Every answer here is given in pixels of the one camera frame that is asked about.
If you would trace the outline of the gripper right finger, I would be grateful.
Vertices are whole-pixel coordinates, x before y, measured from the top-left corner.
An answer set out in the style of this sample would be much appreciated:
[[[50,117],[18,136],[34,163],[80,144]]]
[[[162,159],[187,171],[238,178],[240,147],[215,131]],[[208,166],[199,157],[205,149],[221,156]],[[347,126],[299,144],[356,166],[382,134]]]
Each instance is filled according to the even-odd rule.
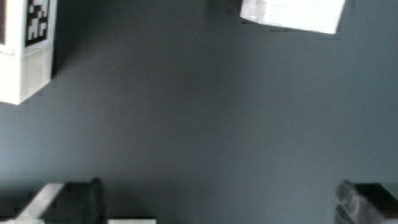
[[[354,183],[336,187],[334,224],[398,224],[398,183]]]

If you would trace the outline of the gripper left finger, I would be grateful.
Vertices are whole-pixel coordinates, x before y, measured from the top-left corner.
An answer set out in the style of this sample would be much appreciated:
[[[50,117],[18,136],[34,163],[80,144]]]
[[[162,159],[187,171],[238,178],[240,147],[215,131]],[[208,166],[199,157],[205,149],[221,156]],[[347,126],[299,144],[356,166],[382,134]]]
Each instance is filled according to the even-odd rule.
[[[48,183],[9,224],[107,224],[102,179]]]

